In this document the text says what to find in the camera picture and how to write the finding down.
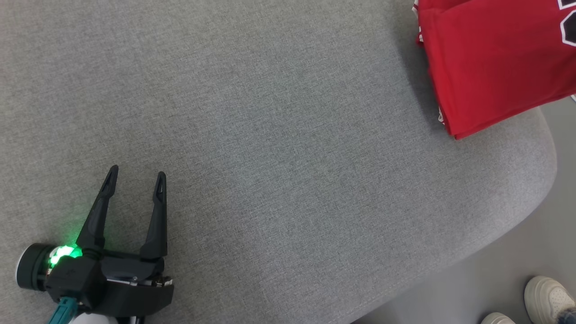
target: white shoe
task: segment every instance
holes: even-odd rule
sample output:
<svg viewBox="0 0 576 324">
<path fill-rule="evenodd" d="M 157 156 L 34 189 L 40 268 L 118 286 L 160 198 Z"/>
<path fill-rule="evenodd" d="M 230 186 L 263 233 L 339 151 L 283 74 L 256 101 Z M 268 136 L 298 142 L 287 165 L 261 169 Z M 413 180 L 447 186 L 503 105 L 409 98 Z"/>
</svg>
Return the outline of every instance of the white shoe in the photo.
<svg viewBox="0 0 576 324">
<path fill-rule="evenodd" d="M 486 316 L 480 324 L 514 324 L 514 322 L 502 313 L 493 312 Z"/>
<path fill-rule="evenodd" d="M 574 307 L 574 299 L 554 279 L 544 276 L 532 278 L 524 290 L 524 303 L 534 324 L 554 324 L 560 312 Z"/>
</svg>

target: teal connector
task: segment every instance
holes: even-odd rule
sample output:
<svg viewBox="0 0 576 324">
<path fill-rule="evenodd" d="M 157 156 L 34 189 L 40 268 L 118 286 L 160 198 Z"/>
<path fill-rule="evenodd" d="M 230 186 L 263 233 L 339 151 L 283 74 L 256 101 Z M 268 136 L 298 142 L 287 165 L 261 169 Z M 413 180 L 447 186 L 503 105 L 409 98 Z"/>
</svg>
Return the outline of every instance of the teal connector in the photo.
<svg viewBox="0 0 576 324">
<path fill-rule="evenodd" d="M 76 316 L 77 311 L 78 304 L 74 298 L 62 297 L 48 324 L 68 324 Z"/>
</svg>

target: red jersey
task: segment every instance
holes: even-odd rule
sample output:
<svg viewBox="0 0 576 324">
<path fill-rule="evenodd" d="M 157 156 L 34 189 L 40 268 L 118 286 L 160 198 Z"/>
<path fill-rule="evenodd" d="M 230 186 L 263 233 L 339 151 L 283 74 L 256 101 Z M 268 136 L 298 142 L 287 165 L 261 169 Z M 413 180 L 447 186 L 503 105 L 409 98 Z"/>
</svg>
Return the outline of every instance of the red jersey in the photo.
<svg viewBox="0 0 576 324">
<path fill-rule="evenodd" d="M 576 0 L 420 0 L 419 24 L 457 139 L 576 93 Z"/>
</svg>

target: white trim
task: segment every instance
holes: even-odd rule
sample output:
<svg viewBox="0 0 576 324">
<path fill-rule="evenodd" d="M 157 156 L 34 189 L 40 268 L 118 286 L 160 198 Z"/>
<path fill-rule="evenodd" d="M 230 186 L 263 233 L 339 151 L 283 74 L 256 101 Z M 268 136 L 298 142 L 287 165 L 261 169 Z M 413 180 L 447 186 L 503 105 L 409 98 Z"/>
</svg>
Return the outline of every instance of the white trim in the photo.
<svg viewBox="0 0 576 324">
<path fill-rule="evenodd" d="M 566 18 L 564 18 L 564 20 L 562 20 L 562 22 L 560 23 L 560 30 L 562 31 L 562 43 L 564 44 L 568 44 L 570 46 L 574 46 L 576 47 L 576 43 L 574 42 L 569 42 L 568 40 L 566 40 L 566 31 L 564 30 L 564 23 L 566 22 L 566 20 L 568 20 L 568 18 L 570 18 L 573 14 L 576 13 L 576 10 L 572 11 L 571 13 L 568 14 L 568 16 L 566 16 Z"/>
<path fill-rule="evenodd" d="M 558 0 L 558 6 L 559 6 L 560 9 L 562 10 L 562 9 L 566 9 L 566 8 L 570 8 L 570 7 L 576 6 L 576 2 L 573 2 L 573 3 L 565 6 L 565 5 L 562 5 L 562 0 Z"/>
</svg>

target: gray floor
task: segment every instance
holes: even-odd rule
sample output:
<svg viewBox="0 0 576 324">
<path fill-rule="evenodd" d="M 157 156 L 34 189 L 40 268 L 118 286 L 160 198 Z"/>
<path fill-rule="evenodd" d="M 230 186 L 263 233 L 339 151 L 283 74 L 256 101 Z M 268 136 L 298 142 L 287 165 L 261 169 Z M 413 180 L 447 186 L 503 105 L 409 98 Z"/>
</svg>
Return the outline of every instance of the gray floor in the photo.
<svg viewBox="0 0 576 324">
<path fill-rule="evenodd" d="M 537 274 L 576 293 L 576 104 L 565 99 L 543 111 L 558 151 L 558 177 L 538 210 L 493 244 L 355 324 L 477 324 L 493 311 L 530 323 L 523 293 Z"/>
</svg>

